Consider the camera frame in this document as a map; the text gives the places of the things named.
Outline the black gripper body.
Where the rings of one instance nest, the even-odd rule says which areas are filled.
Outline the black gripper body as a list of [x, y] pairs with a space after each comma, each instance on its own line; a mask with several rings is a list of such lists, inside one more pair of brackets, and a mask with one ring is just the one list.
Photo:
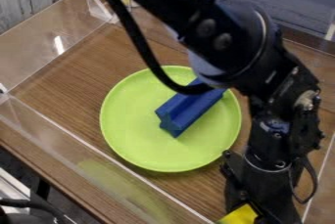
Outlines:
[[258, 213], [253, 224], [303, 224], [294, 204], [291, 164], [267, 168], [250, 154], [228, 150], [220, 165], [226, 177], [226, 210], [234, 213], [245, 204]]

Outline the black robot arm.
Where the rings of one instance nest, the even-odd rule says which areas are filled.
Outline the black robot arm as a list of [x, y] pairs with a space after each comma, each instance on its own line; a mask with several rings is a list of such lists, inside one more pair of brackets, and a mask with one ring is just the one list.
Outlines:
[[320, 80], [287, 50], [281, 28], [265, 10], [219, 0], [135, 0], [175, 31], [191, 50], [198, 85], [179, 84], [164, 71], [123, 0], [108, 0], [147, 66], [175, 91], [195, 95], [236, 88], [250, 99], [251, 136], [242, 154], [226, 151], [230, 213], [251, 209], [253, 224], [303, 224], [306, 199], [297, 194], [316, 172], [310, 152], [321, 147]]

